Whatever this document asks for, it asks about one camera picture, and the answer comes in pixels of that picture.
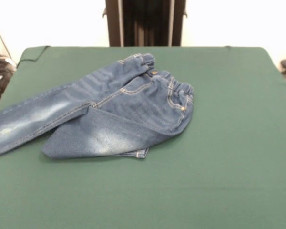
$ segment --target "jeans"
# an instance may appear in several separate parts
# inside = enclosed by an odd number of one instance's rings
[[[0,111],[0,155],[54,129],[53,159],[134,156],[180,134],[191,120],[192,87],[135,54]]]

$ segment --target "jeans waistband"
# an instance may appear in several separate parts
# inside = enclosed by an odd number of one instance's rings
[[[142,58],[143,58],[143,64],[146,64],[146,65],[152,65],[154,66],[154,63],[155,63],[155,58],[153,55],[151,55],[150,53],[147,53],[147,54],[144,54],[144,55],[141,55]]]
[[[188,83],[181,83],[174,79],[168,71],[159,71],[157,75],[168,81],[168,88],[172,89],[174,92],[184,91],[186,95],[193,95],[193,87]]]

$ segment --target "jeans pant leg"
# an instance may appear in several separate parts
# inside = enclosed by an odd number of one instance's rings
[[[192,91],[169,72],[151,69],[110,100],[90,107],[86,115],[61,125],[42,151],[54,159],[145,157],[145,149],[186,128],[193,112]]]
[[[135,54],[82,79],[46,91],[0,111],[0,154],[71,120],[113,96],[154,65],[150,54]]]

